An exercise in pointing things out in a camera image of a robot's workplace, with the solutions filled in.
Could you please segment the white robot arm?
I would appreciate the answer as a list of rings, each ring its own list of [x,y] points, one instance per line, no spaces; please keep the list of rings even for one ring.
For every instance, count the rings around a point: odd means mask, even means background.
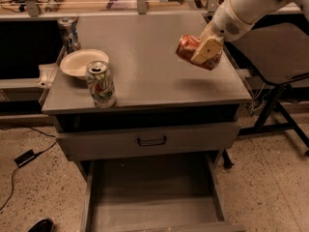
[[[201,34],[201,43],[190,61],[195,65],[204,64],[222,51],[223,42],[238,40],[264,15],[290,3],[297,4],[309,19],[309,0],[225,0]]]

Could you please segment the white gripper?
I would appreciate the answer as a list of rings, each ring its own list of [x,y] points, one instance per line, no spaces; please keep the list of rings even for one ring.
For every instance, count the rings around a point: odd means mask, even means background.
[[[253,25],[252,0],[225,0],[200,34],[202,41],[190,61],[201,65],[217,59],[223,50],[223,42],[215,38],[216,34],[226,42],[233,42],[250,31]]]

